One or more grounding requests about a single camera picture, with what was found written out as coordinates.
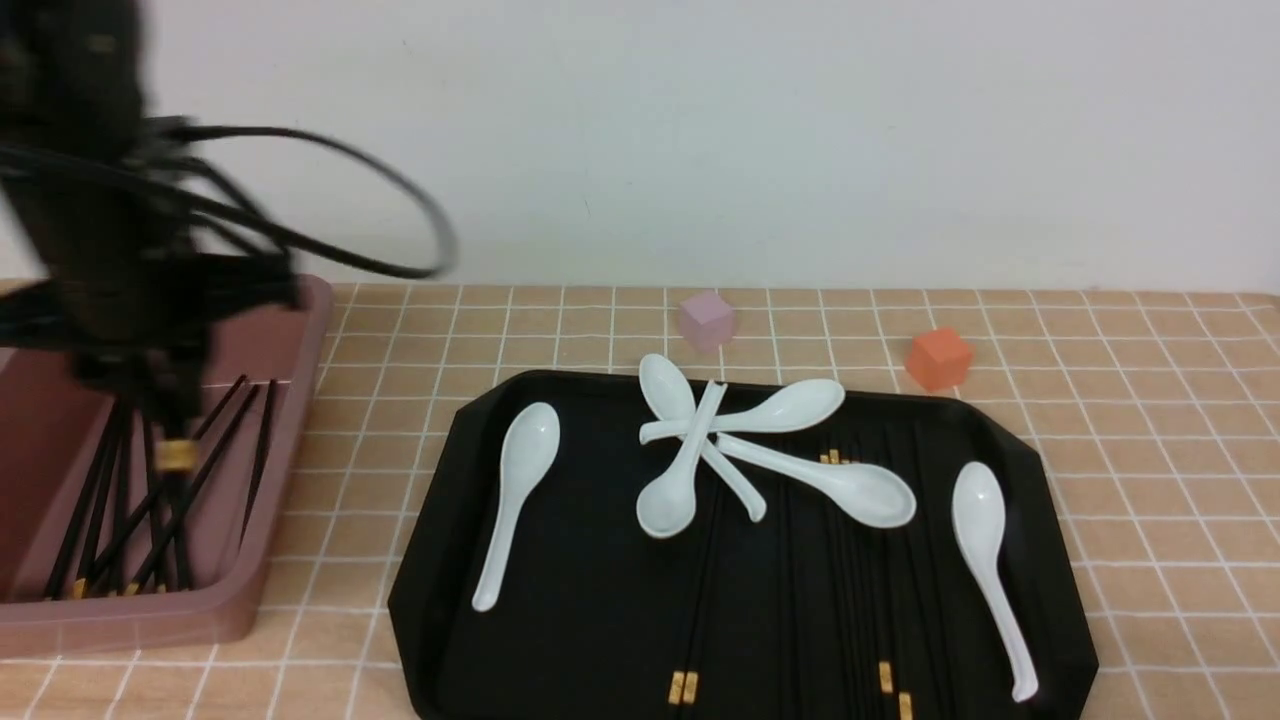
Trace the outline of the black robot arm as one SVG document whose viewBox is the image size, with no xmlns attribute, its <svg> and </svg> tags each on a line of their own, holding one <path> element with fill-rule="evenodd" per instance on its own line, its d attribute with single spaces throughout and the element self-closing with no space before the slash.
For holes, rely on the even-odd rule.
<svg viewBox="0 0 1280 720">
<path fill-rule="evenodd" d="M 296 306 L 289 249 L 256 249 L 177 191 L 211 181 L 180 117 L 148 118 L 136 1 L 3 4 L 3 197 L 46 278 L 3 295 L 3 346 L 63 352 L 83 386 L 188 438 L 221 320 Z"/>
</svg>

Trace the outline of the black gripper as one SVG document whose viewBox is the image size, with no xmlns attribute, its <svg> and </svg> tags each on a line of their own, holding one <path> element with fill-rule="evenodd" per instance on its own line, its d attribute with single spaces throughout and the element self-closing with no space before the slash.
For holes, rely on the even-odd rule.
<svg viewBox="0 0 1280 720">
<path fill-rule="evenodd" d="M 127 400 L 189 437 L 218 324 L 262 306 L 297 309 L 287 255 L 160 254 L 106 263 L 90 281 L 49 278 L 3 296 L 3 347 L 65 354 L 81 384 Z"/>
</svg>

